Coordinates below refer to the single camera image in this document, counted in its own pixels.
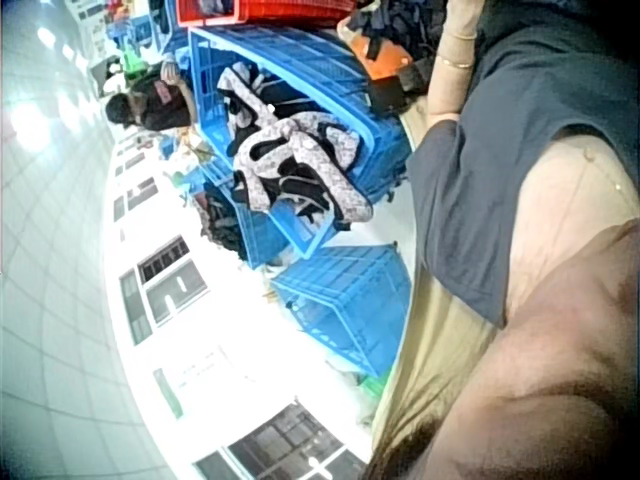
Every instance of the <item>gray sleeve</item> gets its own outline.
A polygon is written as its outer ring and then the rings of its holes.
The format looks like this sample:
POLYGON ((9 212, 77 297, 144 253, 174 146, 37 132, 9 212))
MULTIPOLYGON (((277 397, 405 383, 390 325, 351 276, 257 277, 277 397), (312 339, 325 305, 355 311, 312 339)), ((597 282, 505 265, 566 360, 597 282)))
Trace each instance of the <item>gray sleeve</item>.
POLYGON ((426 247, 436 205, 438 178, 449 167, 454 154, 458 123, 443 120, 434 125, 407 161, 407 171, 416 217, 417 254, 427 267, 426 247))

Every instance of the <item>black and white patterned garment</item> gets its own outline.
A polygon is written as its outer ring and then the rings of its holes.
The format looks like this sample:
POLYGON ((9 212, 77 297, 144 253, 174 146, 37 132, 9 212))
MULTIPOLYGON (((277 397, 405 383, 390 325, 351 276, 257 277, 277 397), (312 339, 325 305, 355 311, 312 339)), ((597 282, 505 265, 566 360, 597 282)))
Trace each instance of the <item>black and white patterned garment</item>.
POLYGON ((373 207, 344 174, 355 161, 360 143, 355 132, 345 130, 333 115, 306 112, 278 120, 251 135, 240 146, 233 165, 236 178, 247 190, 249 208, 267 212, 272 198, 263 181, 279 179, 282 187, 287 170, 304 165, 329 196, 338 223, 370 220, 373 207))
POLYGON ((271 94, 264 87, 264 78, 242 63, 227 68, 218 82, 234 137, 227 152, 234 157, 234 199, 260 212, 277 199, 294 199, 299 215, 310 219, 333 206, 338 229, 370 220, 373 207, 345 174, 356 160, 359 135, 328 113, 283 112, 283 104, 305 99, 284 82, 271 94), (267 103, 275 97, 282 102, 267 103))

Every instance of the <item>clothing pile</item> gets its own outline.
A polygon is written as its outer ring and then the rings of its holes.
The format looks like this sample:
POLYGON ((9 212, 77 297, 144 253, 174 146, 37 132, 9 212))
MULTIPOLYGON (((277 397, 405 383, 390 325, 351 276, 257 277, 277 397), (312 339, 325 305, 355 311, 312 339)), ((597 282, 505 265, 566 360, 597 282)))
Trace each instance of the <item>clothing pile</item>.
POLYGON ((236 63, 217 85, 225 99, 234 163, 234 201, 267 212, 276 200, 314 214, 333 210, 334 226, 366 222, 373 207, 347 177, 360 137, 286 82, 236 63))
POLYGON ((367 58, 378 58, 382 40, 402 46, 414 61, 434 57, 442 36, 447 0, 381 0, 375 10, 358 10, 347 24, 370 39, 367 58))
POLYGON ((205 15, 229 15, 233 13, 233 0, 198 0, 198 6, 205 15))
POLYGON ((204 198, 206 208, 198 201, 194 202, 202 222, 201 235, 226 250, 236 252, 240 260, 246 261, 247 249, 235 208, 211 182, 204 183, 204 198))

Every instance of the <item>person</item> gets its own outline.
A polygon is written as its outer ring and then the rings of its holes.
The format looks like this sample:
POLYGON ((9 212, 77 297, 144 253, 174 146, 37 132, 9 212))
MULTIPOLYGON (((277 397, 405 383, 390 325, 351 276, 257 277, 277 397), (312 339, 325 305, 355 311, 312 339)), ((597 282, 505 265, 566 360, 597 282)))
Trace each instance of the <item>person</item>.
MULTIPOLYGON (((389 413, 363 479, 616 478, 633 461, 639 87, 617 6, 449 0, 408 162, 417 253, 500 330, 445 415, 389 413)), ((394 371, 427 372, 429 343, 406 336, 394 371)), ((389 385, 415 400, 418 380, 389 385)))
POLYGON ((106 105, 107 119, 125 128, 138 125, 161 132, 190 127, 198 121, 193 93, 173 56, 167 56, 126 93, 113 95, 106 105))

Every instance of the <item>hand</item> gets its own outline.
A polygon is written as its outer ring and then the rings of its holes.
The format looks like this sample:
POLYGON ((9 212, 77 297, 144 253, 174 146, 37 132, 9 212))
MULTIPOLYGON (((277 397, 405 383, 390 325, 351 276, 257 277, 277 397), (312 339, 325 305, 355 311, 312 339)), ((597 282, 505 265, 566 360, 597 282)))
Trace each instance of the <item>hand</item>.
POLYGON ((173 61, 164 61, 160 69, 160 79, 168 85, 178 85, 182 81, 178 64, 173 61))
POLYGON ((445 30, 459 35, 475 35, 485 0, 449 0, 445 30))

